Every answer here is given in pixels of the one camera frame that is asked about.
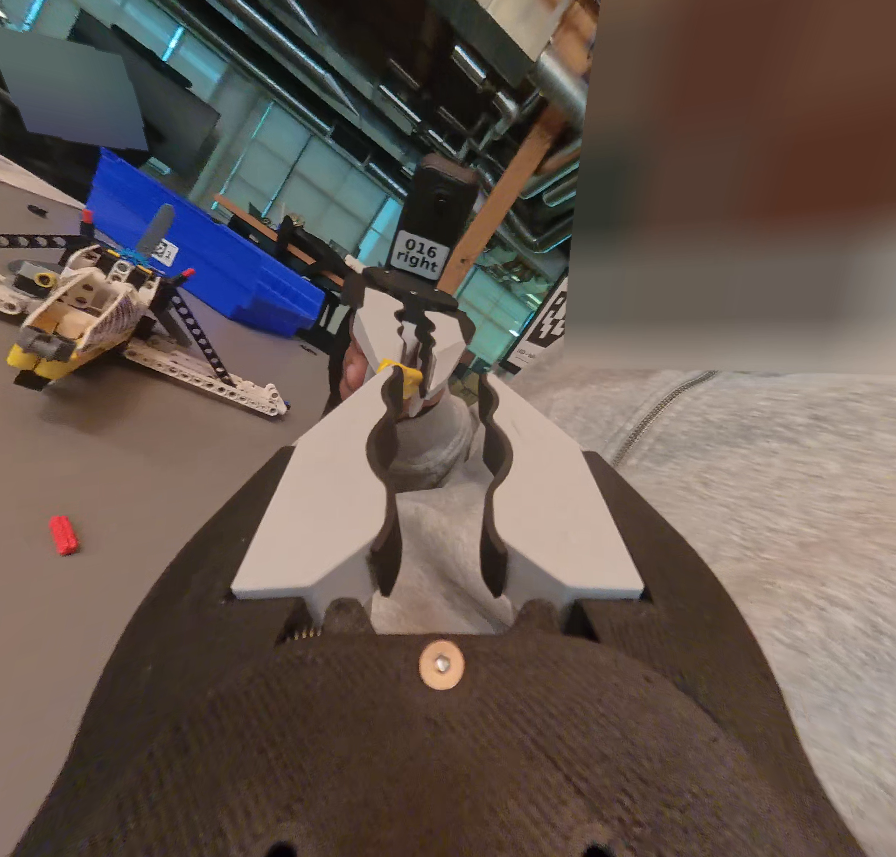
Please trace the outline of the wooden desk black frame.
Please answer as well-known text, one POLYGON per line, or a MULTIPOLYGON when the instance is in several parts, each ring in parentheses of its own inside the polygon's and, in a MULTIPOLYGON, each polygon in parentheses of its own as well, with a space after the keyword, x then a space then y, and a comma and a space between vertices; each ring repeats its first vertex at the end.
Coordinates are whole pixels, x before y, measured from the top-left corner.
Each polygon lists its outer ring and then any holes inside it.
POLYGON ((283 218, 279 227, 273 228, 223 195, 214 197, 216 205, 230 213, 228 225, 232 231, 307 280, 327 279, 341 288, 347 276, 365 269, 356 258, 342 257, 332 246, 297 226, 291 217, 283 218))

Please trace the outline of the grey sweatshirt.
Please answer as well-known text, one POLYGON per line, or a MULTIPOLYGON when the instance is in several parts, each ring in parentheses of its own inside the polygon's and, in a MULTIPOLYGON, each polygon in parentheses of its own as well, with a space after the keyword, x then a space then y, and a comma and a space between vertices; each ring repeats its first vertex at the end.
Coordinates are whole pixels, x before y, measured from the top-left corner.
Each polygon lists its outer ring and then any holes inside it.
POLYGON ((599 371, 549 352, 510 384, 710 566, 851 831, 894 855, 894 377, 599 371))

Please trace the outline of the person's right hand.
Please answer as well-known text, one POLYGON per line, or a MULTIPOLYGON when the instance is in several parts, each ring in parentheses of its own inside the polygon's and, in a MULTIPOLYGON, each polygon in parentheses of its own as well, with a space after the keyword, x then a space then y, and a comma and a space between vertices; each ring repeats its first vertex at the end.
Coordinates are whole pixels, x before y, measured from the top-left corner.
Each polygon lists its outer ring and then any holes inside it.
POLYGON ((363 350, 356 341, 351 340, 342 359, 339 394, 343 401, 364 386, 369 370, 370 365, 363 350))

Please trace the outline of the wooden post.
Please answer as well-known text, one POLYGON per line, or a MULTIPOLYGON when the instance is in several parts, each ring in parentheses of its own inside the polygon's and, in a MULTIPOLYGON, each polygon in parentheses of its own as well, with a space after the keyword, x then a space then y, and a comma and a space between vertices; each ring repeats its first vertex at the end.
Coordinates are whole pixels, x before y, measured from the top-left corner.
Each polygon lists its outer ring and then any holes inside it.
POLYGON ((519 150, 455 246, 438 283, 440 291, 450 295, 457 292, 565 125, 565 113, 554 104, 548 105, 533 123, 519 150))

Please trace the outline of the zebra striped lego plane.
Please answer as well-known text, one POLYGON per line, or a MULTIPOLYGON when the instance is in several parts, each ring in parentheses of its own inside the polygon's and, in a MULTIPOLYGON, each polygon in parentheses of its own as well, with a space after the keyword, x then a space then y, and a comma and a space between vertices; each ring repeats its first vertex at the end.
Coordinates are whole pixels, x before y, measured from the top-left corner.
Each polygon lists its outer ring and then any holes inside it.
POLYGON ((195 270, 165 276, 150 267, 173 220, 173 206, 164 204, 135 249, 98 239, 89 210, 76 235, 2 234, 2 249, 62 250, 53 265, 17 259, 2 275, 2 313, 21 318, 6 357, 17 386, 41 392, 116 354, 247 411, 287 413, 274 384, 232 375, 219 358, 181 295, 195 270))

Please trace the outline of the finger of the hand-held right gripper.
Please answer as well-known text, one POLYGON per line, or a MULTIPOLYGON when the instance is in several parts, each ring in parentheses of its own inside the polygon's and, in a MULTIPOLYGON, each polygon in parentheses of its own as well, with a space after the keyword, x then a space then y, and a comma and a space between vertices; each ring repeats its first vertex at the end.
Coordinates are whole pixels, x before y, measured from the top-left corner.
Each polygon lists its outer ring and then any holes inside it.
POLYGON ((409 368, 419 370, 422 379, 409 396, 409 416, 419 416, 447 391, 467 347, 456 316, 429 310, 421 317, 414 330, 416 345, 409 354, 409 368))
POLYGON ((367 361, 365 380, 375 376, 385 359, 409 368, 418 366, 419 342, 413 327, 404 333, 404 322, 399 317, 404 310, 404 302, 392 295, 364 290, 363 302, 354 311, 352 337, 367 361))

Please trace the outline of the black screen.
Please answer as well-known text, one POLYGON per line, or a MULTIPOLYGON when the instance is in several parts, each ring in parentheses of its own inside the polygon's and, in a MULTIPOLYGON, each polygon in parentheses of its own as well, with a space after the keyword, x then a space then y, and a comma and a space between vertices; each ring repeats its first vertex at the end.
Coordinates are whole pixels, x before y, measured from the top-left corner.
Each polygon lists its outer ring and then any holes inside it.
POLYGON ((191 82, 121 27, 85 10, 68 40, 122 58, 151 156, 183 178, 198 174, 214 148, 219 113, 191 91, 191 82))

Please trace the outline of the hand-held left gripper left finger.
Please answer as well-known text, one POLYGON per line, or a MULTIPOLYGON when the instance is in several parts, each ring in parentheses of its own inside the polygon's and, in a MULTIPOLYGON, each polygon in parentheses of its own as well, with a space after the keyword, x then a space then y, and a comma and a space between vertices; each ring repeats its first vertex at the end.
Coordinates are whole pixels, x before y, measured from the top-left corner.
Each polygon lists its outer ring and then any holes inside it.
POLYGON ((312 616, 369 607, 397 582, 402 542, 388 470, 403 408, 401 367, 384 367, 297 439, 232 581, 239 600, 301 598, 312 616))

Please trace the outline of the silver air duct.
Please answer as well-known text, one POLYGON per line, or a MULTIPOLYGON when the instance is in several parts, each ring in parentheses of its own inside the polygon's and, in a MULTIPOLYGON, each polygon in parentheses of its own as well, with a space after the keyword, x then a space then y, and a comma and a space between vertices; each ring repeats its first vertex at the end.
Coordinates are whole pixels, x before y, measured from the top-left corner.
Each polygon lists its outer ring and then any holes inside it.
POLYGON ((566 66, 552 45, 545 46, 530 71, 529 79, 548 102, 563 112, 569 125, 582 132, 588 84, 582 75, 566 66))

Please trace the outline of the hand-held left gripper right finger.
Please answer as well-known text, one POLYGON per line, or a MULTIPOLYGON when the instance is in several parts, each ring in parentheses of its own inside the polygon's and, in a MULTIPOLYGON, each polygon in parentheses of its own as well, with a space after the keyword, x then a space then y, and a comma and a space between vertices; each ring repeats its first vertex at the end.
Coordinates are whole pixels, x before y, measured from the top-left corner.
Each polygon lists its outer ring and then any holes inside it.
POLYGON ((485 495, 480 571, 515 611, 544 601, 636 601, 644 581, 571 437, 492 374, 478 385, 485 495))

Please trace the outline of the framed marker sign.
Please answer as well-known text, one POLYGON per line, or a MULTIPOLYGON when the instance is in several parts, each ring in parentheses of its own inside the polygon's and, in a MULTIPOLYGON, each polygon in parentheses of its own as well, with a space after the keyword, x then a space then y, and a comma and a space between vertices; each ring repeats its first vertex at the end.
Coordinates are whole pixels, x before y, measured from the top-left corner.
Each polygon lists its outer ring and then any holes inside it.
POLYGON ((568 275, 563 275, 527 325, 514 349, 512 363, 523 370, 543 351, 562 339, 566 331, 568 275))

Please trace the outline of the blue box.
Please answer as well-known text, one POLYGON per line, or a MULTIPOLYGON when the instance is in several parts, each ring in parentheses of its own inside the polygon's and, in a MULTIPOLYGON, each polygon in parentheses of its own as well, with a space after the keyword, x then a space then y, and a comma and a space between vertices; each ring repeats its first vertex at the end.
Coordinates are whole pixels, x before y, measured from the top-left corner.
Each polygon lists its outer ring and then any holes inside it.
POLYGON ((159 209, 174 216, 150 265, 173 276, 192 268, 185 290, 219 314, 283 337, 316 325, 325 293, 118 155, 99 150, 87 207, 99 232, 136 249, 159 209))

